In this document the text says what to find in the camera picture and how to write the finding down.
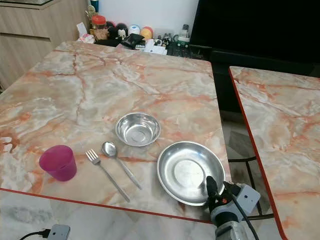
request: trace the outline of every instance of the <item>jar lid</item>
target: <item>jar lid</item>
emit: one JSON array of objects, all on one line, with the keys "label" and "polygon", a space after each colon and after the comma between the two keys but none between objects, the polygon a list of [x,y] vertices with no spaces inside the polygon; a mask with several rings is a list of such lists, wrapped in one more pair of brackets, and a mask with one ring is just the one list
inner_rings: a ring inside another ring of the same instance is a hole
[{"label": "jar lid", "polygon": [[92,16],[91,20],[92,20],[92,23],[96,25],[106,24],[106,18],[101,15],[94,15]]}]

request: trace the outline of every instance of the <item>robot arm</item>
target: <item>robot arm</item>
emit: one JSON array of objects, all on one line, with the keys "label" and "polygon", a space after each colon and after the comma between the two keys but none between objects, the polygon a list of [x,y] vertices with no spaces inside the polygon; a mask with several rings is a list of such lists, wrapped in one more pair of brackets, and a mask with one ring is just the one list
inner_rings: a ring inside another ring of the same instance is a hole
[{"label": "robot arm", "polygon": [[245,228],[240,222],[252,212],[260,199],[260,193],[246,184],[239,186],[224,182],[224,186],[224,191],[219,195],[216,181],[211,176],[206,178],[210,217],[217,226],[215,239],[248,240]]}]

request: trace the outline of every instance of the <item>tiled floor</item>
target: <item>tiled floor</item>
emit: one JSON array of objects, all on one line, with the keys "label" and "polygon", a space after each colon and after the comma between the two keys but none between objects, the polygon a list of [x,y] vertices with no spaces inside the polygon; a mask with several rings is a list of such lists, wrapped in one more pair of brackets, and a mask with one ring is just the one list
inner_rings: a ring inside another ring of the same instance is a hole
[{"label": "tiled floor", "polygon": [[[229,159],[254,156],[243,123],[223,121],[223,133]],[[269,199],[256,162],[250,167],[261,193],[264,213],[271,213]],[[232,180],[249,184],[244,163],[230,164]],[[23,235],[51,228],[53,224],[71,227],[69,240],[214,240],[215,227],[207,223],[88,206],[46,198],[0,191],[0,240],[18,240]],[[250,240],[253,235],[242,222]],[[275,220],[252,221],[261,240],[280,240]],[[31,236],[28,240],[42,239]]]}]

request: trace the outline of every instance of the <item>cable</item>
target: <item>cable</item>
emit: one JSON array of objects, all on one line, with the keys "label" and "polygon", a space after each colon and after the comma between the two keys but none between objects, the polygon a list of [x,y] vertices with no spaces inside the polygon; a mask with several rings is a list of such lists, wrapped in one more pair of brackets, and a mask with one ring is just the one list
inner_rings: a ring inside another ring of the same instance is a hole
[{"label": "cable", "polygon": [[252,232],[252,234],[253,234],[253,236],[254,236],[254,239],[255,239],[255,240],[259,240],[259,237],[258,237],[258,235],[257,235],[257,233],[256,233],[256,230],[254,229],[254,226],[252,226],[252,224],[251,224],[250,220],[248,219],[246,213],[244,212],[244,210],[242,209],[242,207],[239,205],[236,197],[235,197],[235,196],[233,195],[233,193],[230,191],[230,189],[229,189],[229,187],[228,187],[228,185],[226,184],[225,181],[223,182],[223,184],[224,184],[224,188],[226,189],[226,191],[228,192],[228,194],[229,194],[230,197],[232,198],[234,204],[236,205],[236,207],[238,208],[238,210],[239,210],[240,213],[242,214],[244,220],[245,220],[246,223],[248,224],[248,227],[250,228],[250,230],[251,230],[251,232]]},{"label": "cable", "polygon": [[22,238],[20,238],[20,240],[26,239],[27,237],[30,237],[30,236],[32,236],[32,235],[40,235],[40,236],[42,236],[44,239],[47,239],[48,236],[49,236],[50,230],[51,230],[51,229],[45,229],[45,230],[43,230],[43,231],[35,231],[35,232],[28,233],[27,235],[25,235],[25,236],[23,236]]}]

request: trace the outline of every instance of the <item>fork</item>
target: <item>fork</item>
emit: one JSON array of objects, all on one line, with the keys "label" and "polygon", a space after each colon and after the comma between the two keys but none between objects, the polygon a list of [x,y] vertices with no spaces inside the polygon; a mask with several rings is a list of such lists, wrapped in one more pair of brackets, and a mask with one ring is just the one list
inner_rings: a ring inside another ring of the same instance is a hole
[{"label": "fork", "polygon": [[119,193],[121,193],[124,199],[129,203],[130,198],[128,194],[116,183],[115,179],[107,172],[107,170],[103,166],[101,166],[101,160],[99,156],[96,154],[96,152],[93,149],[90,149],[89,151],[85,152],[85,155],[88,157],[88,159],[93,165],[98,165],[104,171],[109,180],[113,183],[116,189],[118,189]]}]

